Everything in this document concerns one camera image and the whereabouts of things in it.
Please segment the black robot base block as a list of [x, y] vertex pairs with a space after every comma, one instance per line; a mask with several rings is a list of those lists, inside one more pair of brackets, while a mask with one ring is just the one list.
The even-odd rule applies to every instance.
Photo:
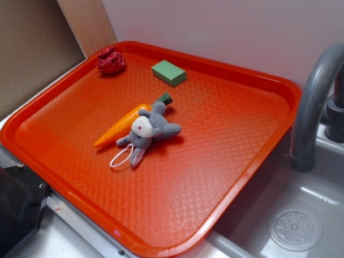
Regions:
[[48, 184], [29, 167], [1, 168], [1, 257], [39, 231], [48, 193]]

